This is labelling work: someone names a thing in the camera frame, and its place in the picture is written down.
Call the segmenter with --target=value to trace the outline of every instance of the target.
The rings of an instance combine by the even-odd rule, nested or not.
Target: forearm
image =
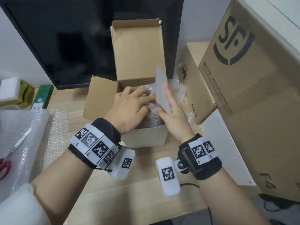
[[[32,185],[52,224],[63,224],[93,170],[67,150]]]
[[[270,225],[224,168],[198,183],[218,225]]]

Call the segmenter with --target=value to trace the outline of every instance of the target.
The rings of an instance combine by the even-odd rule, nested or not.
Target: left hand
[[[129,133],[137,127],[148,113],[148,103],[155,102],[155,96],[145,87],[126,87],[115,95],[115,102],[104,119],[109,121],[120,134]]]

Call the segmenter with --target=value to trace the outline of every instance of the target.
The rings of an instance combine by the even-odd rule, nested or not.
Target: cardboard box
[[[201,124],[215,109],[216,103],[198,69],[209,42],[188,42],[182,54],[180,82],[186,85],[188,109]]]
[[[92,76],[83,111],[83,117],[91,121],[103,118],[113,106],[115,94],[126,86],[154,83],[157,66],[166,74],[159,19],[113,21],[110,30],[118,81]],[[164,145],[167,135],[167,127],[162,125],[135,129],[122,135],[122,140],[129,148],[153,147]]]
[[[300,201],[300,65],[280,36],[298,31],[284,18],[266,0],[232,0],[199,70],[262,192]]]

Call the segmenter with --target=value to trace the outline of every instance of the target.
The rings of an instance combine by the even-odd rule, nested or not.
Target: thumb
[[[157,109],[157,112],[158,112],[159,116],[161,117],[161,119],[166,123],[169,115],[160,107],[157,107],[156,109]]]

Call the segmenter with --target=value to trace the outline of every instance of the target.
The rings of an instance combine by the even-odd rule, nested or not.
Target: right hand
[[[180,144],[193,138],[195,133],[193,132],[190,124],[183,112],[181,106],[174,98],[172,92],[168,88],[168,84],[165,83],[163,88],[166,92],[167,99],[171,108],[171,114],[167,114],[161,108],[157,108],[159,116],[165,122],[169,132],[180,142]]]

